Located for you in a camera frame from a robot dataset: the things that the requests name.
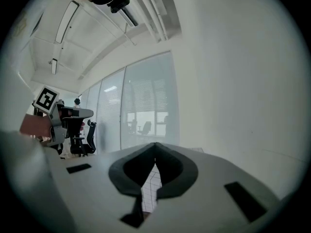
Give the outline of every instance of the black office chair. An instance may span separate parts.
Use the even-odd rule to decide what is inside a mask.
[[[72,138],[72,142],[74,143],[73,145],[71,145],[70,147],[70,152],[72,154],[79,154],[79,156],[81,156],[81,154],[83,156],[87,156],[88,153],[94,153],[96,150],[95,144],[94,144],[94,133],[95,133],[95,129],[96,129],[96,122],[91,122],[91,120],[89,119],[87,121],[87,124],[89,126],[89,131],[86,137],[86,141],[88,144],[83,144],[82,140],[84,140],[84,137],[73,137]]]
[[[151,122],[148,121],[145,123],[144,127],[142,128],[142,131],[138,130],[138,133],[141,133],[142,135],[146,135],[151,130]]]

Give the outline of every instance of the window blinds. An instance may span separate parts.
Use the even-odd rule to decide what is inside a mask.
[[[171,53],[126,68],[121,106],[121,148],[149,142],[179,144],[179,113]]]
[[[96,141],[99,151],[120,150],[120,109],[124,70],[102,80],[98,97]]]

